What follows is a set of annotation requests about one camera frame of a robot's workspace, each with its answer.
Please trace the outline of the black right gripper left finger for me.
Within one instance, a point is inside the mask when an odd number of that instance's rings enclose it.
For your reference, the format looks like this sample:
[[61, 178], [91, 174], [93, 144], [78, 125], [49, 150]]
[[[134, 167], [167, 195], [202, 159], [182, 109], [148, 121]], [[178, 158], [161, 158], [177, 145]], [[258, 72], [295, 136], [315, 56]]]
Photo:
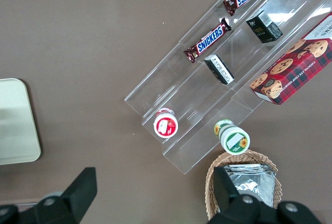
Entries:
[[97, 194], [96, 169], [85, 168], [60, 195], [36, 206], [37, 223], [80, 223]]

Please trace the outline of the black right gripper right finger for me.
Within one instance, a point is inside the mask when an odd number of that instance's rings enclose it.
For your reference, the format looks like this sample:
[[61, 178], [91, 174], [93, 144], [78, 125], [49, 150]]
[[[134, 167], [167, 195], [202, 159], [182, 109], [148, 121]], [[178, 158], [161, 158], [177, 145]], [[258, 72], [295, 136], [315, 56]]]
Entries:
[[275, 223], [275, 209], [249, 194], [240, 194], [222, 167], [213, 172], [214, 194], [220, 212], [209, 223]]

